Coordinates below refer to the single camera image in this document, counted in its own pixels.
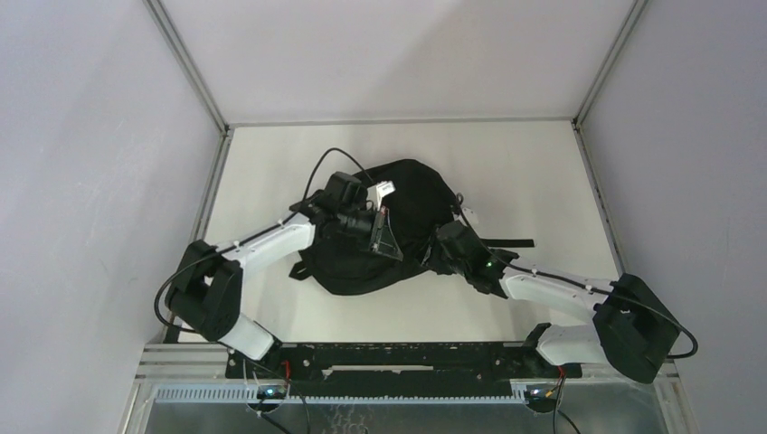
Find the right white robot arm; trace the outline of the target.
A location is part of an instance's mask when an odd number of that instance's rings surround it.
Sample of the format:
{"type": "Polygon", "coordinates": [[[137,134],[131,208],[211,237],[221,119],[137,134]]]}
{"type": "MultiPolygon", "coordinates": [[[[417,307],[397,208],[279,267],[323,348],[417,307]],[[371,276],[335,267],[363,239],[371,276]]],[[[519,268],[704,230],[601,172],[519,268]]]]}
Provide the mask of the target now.
{"type": "Polygon", "coordinates": [[[542,323],[522,353],[526,370],[545,376],[571,363],[609,365],[640,383],[654,382],[683,327],[641,278],[584,278],[541,268],[509,250],[491,249],[460,221],[431,237],[431,268],[462,276],[478,292],[527,301],[577,319],[542,323]]]}

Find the black backpack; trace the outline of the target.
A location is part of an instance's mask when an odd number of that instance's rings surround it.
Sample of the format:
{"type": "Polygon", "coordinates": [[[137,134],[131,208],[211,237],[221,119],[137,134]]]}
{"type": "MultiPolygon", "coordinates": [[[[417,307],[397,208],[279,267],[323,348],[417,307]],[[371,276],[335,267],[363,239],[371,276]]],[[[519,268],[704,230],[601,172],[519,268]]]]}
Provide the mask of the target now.
{"type": "Polygon", "coordinates": [[[478,292],[502,296],[501,264],[531,239],[479,239],[461,219],[464,197],[441,175],[414,159],[354,175],[336,172],[291,211],[315,226],[290,277],[314,279],[327,292],[358,296],[424,272],[460,275],[478,292]]]}

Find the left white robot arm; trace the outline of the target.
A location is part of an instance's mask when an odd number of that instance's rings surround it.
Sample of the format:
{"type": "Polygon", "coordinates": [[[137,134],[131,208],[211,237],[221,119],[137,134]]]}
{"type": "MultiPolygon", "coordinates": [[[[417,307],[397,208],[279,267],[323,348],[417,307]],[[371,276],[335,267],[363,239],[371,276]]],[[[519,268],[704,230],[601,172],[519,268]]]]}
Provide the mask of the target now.
{"type": "Polygon", "coordinates": [[[203,240],[185,250],[177,271],[160,290],[169,311],[212,343],[224,344],[248,358],[262,377],[276,374],[283,363],[278,339],[241,309],[248,278],[322,238],[351,239],[363,253],[400,260],[384,197],[394,193],[391,181],[365,186],[342,172],[326,186],[289,207],[270,226],[239,240],[212,245],[203,240]]]}

